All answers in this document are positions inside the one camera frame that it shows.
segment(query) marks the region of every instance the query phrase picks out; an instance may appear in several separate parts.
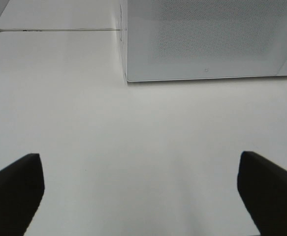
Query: white tabletop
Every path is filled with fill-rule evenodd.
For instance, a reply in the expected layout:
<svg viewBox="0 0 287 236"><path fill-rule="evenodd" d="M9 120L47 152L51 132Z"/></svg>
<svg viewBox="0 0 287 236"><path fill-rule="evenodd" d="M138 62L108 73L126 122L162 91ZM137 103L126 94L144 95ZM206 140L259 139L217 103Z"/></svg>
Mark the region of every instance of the white tabletop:
<svg viewBox="0 0 287 236"><path fill-rule="evenodd" d="M118 0L10 0L0 31L116 30Z"/></svg>
<svg viewBox="0 0 287 236"><path fill-rule="evenodd" d="M287 77L127 84L116 32L0 33L0 169L45 176L27 236L257 235L243 150L287 168Z"/></svg>

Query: perforated panel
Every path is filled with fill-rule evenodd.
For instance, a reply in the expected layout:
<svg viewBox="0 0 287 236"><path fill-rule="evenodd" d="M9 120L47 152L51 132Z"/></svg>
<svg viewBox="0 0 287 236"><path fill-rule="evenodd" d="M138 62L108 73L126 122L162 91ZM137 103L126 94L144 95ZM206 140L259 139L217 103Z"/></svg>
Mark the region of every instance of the perforated panel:
<svg viewBox="0 0 287 236"><path fill-rule="evenodd" d="M287 0L128 0L129 80L276 75Z"/></svg>

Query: white perforated box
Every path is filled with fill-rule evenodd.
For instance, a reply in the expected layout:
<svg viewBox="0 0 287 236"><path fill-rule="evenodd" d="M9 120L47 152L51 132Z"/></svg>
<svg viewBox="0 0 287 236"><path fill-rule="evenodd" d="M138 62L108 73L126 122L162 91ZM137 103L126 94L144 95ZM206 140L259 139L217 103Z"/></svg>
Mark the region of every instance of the white perforated box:
<svg viewBox="0 0 287 236"><path fill-rule="evenodd" d="M128 81L287 75L287 0L121 0Z"/></svg>

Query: white device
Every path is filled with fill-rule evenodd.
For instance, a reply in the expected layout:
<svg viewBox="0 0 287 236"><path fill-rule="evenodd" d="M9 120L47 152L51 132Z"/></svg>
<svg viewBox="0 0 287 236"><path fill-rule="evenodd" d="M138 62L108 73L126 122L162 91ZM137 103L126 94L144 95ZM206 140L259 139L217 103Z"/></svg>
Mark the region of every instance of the white device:
<svg viewBox="0 0 287 236"><path fill-rule="evenodd" d="M287 76L287 0L121 0L129 82Z"/></svg>

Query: white table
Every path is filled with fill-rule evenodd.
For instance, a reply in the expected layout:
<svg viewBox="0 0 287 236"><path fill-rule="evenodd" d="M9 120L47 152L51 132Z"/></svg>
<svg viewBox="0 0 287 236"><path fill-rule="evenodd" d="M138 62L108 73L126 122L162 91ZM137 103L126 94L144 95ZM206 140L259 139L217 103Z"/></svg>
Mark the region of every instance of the white table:
<svg viewBox="0 0 287 236"><path fill-rule="evenodd" d="M118 0L10 0L0 31L116 30Z"/></svg>
<svg viewBox="0 0 287 236"><path fill-rule="evenodd" d="M257 235L243 150L287 168L287 78L127 85L116 32L0 33L0 169L45 175L27 236Z"/></svg>

